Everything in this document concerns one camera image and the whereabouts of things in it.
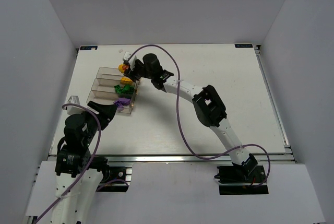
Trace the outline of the green lego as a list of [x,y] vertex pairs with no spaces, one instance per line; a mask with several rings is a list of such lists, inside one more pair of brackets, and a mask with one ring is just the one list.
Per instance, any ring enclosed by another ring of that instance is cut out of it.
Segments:
[[129,91],[134,91],[134,88],[130,85],[126,85],[124,86],[124,88],[122,89],[122,93],[127,93]]

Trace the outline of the purple lego brick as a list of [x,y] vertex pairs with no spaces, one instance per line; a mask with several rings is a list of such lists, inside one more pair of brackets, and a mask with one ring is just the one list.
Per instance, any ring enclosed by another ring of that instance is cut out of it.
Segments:
[[130,105],[130,102],[130,98],[118,98],[113,103],[117,106],[117,111],[121,112]]

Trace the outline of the yellow lego brick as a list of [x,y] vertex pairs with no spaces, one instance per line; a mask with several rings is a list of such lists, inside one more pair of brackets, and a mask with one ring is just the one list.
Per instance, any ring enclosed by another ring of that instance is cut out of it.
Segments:
[[128,78],[128,77],[122,77],[120,79],[120,84],[122,84],[122,85],[130,85],[131,86],[133,84],[133,81],[130,78]]

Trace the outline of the yellow round toy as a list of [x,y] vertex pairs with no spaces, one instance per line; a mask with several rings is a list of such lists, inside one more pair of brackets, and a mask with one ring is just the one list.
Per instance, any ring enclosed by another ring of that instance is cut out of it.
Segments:
[[121,64],[118,66],[118,71],[122,74],[124,74],[129,69],[128,65]]

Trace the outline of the green lego brick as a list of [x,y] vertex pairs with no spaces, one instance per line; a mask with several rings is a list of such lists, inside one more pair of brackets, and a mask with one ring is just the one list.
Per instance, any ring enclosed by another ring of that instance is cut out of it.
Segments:
[[114,86],[114,89],[116,93],[122,93],[122,88],[120,87],[120,85]]
[[133,91],[129,91],[129,92],[126,93],[126,95],[131,97],[133,95],[133,93],[134,93]]
[[117,95],[120,97],[120,98],[126,98],[128,95],[126,93],[122,93],[120,91],[117,92]]

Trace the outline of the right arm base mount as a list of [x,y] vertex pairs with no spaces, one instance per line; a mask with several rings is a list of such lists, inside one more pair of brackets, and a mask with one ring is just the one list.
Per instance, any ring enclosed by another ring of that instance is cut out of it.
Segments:
[[233,166],[218,166],[214,176],[220,195],[268,195],[265,178],[263,166],[257,166],[247,178]]

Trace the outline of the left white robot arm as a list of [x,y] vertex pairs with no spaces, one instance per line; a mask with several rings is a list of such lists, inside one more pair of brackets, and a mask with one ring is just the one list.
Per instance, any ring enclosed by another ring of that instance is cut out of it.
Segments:
[[113,120],[117,106],[89,101],[88,107],[66,108],[69,116],[57,145],[55,166],[58,203],[52,208],[51,223],[86,223],[95,191],[109,174],[106,158],[90,152],[89,146]]

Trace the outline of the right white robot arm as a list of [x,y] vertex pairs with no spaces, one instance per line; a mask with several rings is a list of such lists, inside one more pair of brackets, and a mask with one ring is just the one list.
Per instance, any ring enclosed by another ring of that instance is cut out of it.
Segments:
[[212,85],[199,87],[181,80],[180,74],[174,77],[174,74],[163,69],[155,54],[149,53],[144,55],[142,60],[136,56],[125,55],[123,57],[124,75],[132,81],[138,81],[146,78],[151,81],[153,86],[166,93],[176,95],[176,117],[180,135],[188,150],[201,160],[212,160],[219,158],[218,155],[211,158],[205,158],[196,154],[188,144],[182,131],[180,120],[179,100],[183,98],[194,106],[194,110],[199,122],[210,128],[229,154],[236,173],[244,180],[247,180],[255,170],[258,162],[245,147],[232,129],[226,107],[220,96]]

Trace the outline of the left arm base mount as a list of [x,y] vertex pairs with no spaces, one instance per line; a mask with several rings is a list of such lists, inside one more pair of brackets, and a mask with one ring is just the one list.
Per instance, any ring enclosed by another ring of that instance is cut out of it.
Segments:
[[106,166],[102,170],[103,178],[97,192],[125,193],[131,182],[132,168],[120,166]]

